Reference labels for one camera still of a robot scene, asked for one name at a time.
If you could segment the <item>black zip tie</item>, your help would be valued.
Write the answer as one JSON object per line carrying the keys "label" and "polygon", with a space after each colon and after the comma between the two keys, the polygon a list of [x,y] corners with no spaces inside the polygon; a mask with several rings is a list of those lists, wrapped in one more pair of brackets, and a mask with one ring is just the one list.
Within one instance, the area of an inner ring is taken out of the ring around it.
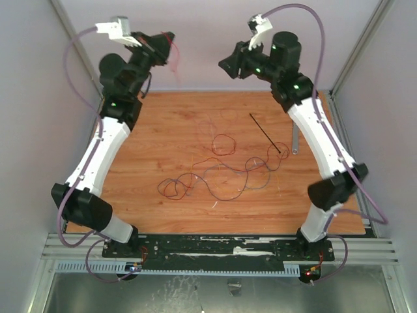
{"label": "black zip tie", "polygon": [[257,125],[257,127],[259,128],[259,130],[265,135],[265,137],[268,139],[268,141],[272,144],[272,146],[277,150],[277,152],[279,154],[281,154],[281,150],[278,148],[278,146],[272,141],[272,139],[270,138],[270,136],[264,131],[264,129],[262,128],[262,126],[258,123],[258,121],[256,120],[256,118],[249,113],[249,116],[251,117],[251,119],[254,121],[254,123]]}

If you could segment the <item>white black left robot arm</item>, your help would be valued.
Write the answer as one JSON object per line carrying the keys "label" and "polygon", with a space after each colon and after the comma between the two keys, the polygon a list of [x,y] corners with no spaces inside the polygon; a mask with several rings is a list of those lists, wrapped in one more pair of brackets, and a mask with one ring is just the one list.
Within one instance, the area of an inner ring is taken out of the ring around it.
{"label": "white black left robot arm", "polygon": [[116,242],[119,252],[128,258],[139,252],[138,229],[121,220],[100,196],[119,149],[136,125],[141,99],[147,96],[141,88],[151,84],[152,67],[166,65],[174,38],[172,32],[153,36],[134,32],[132,43],[124,45],[131,53],[128,61],[116,53],[100,60],[103,104],[96,112],[93,138],[66,182],[54,184],[51,190],[58,208],[59,235],[62,221],[71,222]]}

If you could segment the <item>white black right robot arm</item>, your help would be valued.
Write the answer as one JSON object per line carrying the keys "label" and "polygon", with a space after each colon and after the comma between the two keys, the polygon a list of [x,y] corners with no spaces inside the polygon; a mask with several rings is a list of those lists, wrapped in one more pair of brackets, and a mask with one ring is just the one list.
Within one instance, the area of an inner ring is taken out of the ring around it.
{"label": "white black right robot arm", "polygon": [[254,75],[268,82],[274,100],[299,128],[315,157],[322,179],[308,187],[311,206],[295,244],[297,255],[310,260],[319,252],[333,216],[356,192],[368,169],[356,163],[337,138],[313,82],[299,71],[301,51],[298,37],[283,31],[273,36],[268,55],[262,44],[252,47],[240,41],[218,65],[232,79]]}

